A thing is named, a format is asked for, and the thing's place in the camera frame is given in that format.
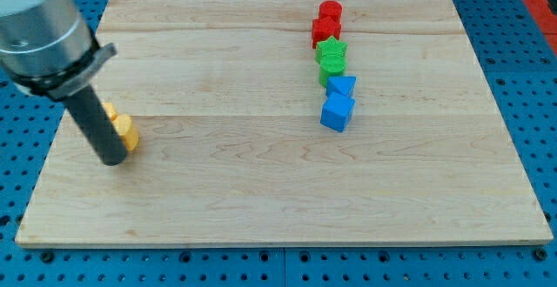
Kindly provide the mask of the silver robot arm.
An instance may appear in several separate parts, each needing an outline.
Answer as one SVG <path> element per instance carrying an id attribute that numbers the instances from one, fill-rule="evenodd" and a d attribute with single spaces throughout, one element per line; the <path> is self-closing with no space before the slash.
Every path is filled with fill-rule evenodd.
<path id="1" fill-rule="evenodd" d="M 27 94 L 71 97 L 116 54 L 98 44 L 74 0 L 1 0 L 1 67 Z"/>

